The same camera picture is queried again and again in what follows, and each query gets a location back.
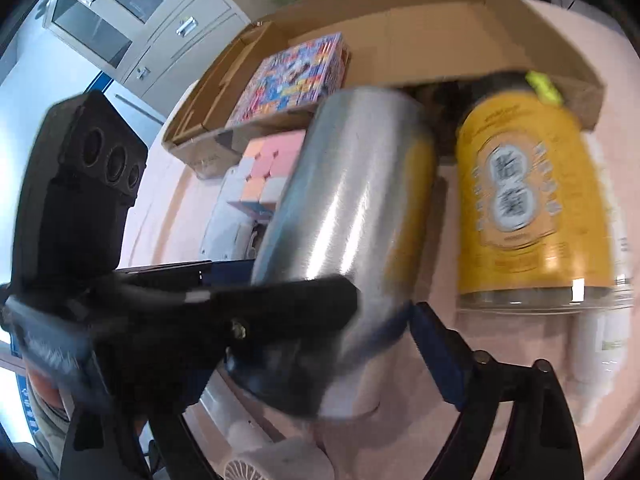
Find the white plastic container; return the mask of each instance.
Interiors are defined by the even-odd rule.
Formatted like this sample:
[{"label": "white plastic container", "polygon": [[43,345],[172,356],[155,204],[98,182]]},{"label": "white plastic container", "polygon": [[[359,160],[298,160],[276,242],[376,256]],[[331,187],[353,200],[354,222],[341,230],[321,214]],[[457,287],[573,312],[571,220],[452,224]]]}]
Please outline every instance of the white plastic container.
[{"label": "white plastic container", "polygon": [[593,421],[600,401],[612,391],[614,379],[626,360],[634,300],[622,212],[595,136],[583,134],[583,139],[598,171],[606,201],[616,286],[607,298],[610,310],[594,310],[576,316],[571,356],[574,389],[578,395],[574,421],[578,425]]},{"label": "white plastic container", "polygon": [[272,443],[217,371],[209,379],[200,402],[234,453],[251,451]]},{"label": "white plastic container", "polygon": [[288,438],[236,456],[225,466],[225,480],[334,480],[326,455],[304,439]]}]

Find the blue trim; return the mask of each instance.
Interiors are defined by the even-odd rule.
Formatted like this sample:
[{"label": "blue trim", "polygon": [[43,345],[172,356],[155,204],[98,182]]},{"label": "blue trim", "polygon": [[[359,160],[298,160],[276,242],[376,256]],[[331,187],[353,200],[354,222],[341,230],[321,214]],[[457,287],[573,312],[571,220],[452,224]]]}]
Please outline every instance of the blue trim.
[{"label": "blue trim", "polygon": [[15,375],[15,378],[18,381],[18,391],[20,392],[20,400],[22,401],[22,410],[24,411],[24,418],[27,419],[27,425],[29,427],[29,431],[31,431],[31,436],[33,437],[35,432],[38,431],[40,428],[38,427],[36,418],[33,415],[33,411],[31,410],[29,394],[27,393],[27,379],[18,374]]},{"label": "blue trim", "polygon": [[90,92],[91,90],[97,90],[104,94],[107,91],[107,88],[111,86],[111,83],[113,83],[113,79],[104,72],[100,72],[96,77],[94,77],[94,80],[89,83],[89,86],[86,88],[84,93]]},{"label": "blue trim", "polygon": [[[14,357],[19,357],[22,359],[22,354],[20,354],[20,350],[18,345],[15,343],[15,338],[11,336],[11,354]],[[33,411],[31,410],[31,403],[29,401],[29,394],[27,393],[27,378],[22,375],[16,374],[15,380],[18,383],[18,393],[20,393],[20,402],[22,403],[22,412],[24,413],[24,418],[27,420],[27,426],[29,427],[29,431],[31,431],[31,437],[33,434],[38,431],[38,423],[36,422],[35,416],[33,416]]]}]

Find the cabinet door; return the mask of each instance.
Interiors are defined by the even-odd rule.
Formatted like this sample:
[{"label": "cabinet door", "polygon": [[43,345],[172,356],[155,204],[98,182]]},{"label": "cabinet door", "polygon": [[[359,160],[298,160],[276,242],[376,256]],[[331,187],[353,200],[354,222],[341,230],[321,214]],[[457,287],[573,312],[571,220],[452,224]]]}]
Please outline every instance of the cabinet door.
[{"label": "cabinet door", "polygon": [[109,0],[49,0],[44,25],[115,78],[142,28]]},{"label": "cabinet door", "polygon": [[[87,13],[78,4],[73,5],[70,0],[50,0],[50,19],[46,21],[46,26],[113,78],[124,80],[153,34],[172,14],[178,13],[187,0],[77,1],[91,12]],[[56,16],[58,22],[53,19],[56,4],[61,6]],[[62,14],[65,14],[62,21],[65,22],[66,28],[59,23]],[[111,62],[111,59],[104,59],[104,52],[100,51],[100,40],[105,33],[100,31],[98,34],[97,27],[106,29],[106,26],[96,23],[102,22],[108,23],[129,42],[126,48],[118,51],[117,63]],[[109,37],[112,36],[114,34],[109,29]],[[92,51],[92,54],[87,55],[87,50]]]},{"label": "cabinet door", "polygon": [[[213,28],[175,60],[144,93],[142,100],[161,114],[168,116],[187,87],[204,74],[218,54],[245,25],[242,19],[233,14]],[[129,78],[135,80],[135,73]]]},{"label": "cabinet door", "polygon": [[155,37],[136,69],[127,79],[127,88],[142,95],[192,44],[206,35],[207,30],[222,23],[233,12],[224,0],[194,0],[171,20]]}]

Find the pink surface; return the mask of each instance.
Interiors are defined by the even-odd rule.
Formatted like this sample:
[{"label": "pink surface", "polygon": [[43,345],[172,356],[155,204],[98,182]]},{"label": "pink surface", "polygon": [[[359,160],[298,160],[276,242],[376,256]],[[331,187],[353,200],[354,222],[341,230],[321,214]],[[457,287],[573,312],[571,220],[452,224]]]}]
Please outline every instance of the pink surface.
[{"label": "pink surface", "polygon": [[255,158],[258,153],[260,153],[260,150],[262,150],[262,147],[264,146],[264,138],[263,137],[259,137],[258,139],[253,139],[250,140],[249,143],[246,146],[246,149],[244,150],[244,157],[247,158]]},{"label": "pink surface", "polygon": [[251,168],[251,178],[267,178],[273,159],[271,153],[260,152],[260,156],[255,159],[254,166]]},{"label": "pink surface", "polygon": [[[625,38],[600,24],[543,2],[528,2],[575,42],[607,83],[602,115],[594,134],[602,144],[626,217],[637,274],[640,60]],[[158,143],[156,140],[151,149],[138,202],[127,219],[122,265],[198,259],[198,248],[219,190],[220,181],[197,180],[181,162],[158,149]],[[444,212],[440,247],[436,253],[432,240],[425,250],[415,299],[429,300],[443,322],[459,330],[471,348],[483,348],[499,360],[523,365],[530,365],[537,358],[549,359],[564,383],[570,316],[456,314],[459,213],[456,168],[441,167],[439,174],[442,180],[438,181],[434,210]],[[635,314],[632,322],[628,359],[614,391],[601,403],[594,424],[578,429],[588,480],[602,480],[608,474],[640,424],[640,316]],[[457,413],[440,399],[408,336],[399,342],[397,352],[397,365],[388,377],[379,409],[362,420],[305,425],[242,394],[239,398],[258,421],[264,422],[264,429],[274,438],[311,432],[326,449],[339,480],[419,479],[441,449]],[[571,393],[568,398],[573,402]],[[502,406],[476,479],[489,478],[508,417],[509,407]],[[206,457],[215,466],[222,464],[229,450],[221,444],[206,412],[195,406],[187,411],[186,418]]]},{"label": "pink surface", "polygon": [[262,153],[277,153],[280,150],[296,152],[300,150],[302,142],[305,140],[305,131],[296,130],[265,137]]},{"label": "pink surface", "polygon": [[269,175],[274,176],[289,176],[293,170],[293,166],[298,160],[298,152],[283,152],[279,151],[273,159],[273,164],[269,170]]},{"label": "pink surface", "polygon": [[264,178],[250,178],[244,184],[242,190],[241,202],[260,202],[260,195],[264,189],[266,179]]}]

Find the metal cylinder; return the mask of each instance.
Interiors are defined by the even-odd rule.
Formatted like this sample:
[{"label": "metal cylinder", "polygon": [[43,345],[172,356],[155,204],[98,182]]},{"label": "metal cylinder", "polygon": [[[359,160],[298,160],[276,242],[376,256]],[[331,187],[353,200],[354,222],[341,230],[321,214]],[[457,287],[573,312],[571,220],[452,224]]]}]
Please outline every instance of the metal cylinder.
[{"label": "metal cylinder", "polygon": [[382,88],[321,105],[268,227],[254,283],[342,274],[360,291],[340,334],[233,355],[231,377],[291,415],[351,418],[375,409],[406,325],[436,160],[422,106]]}]

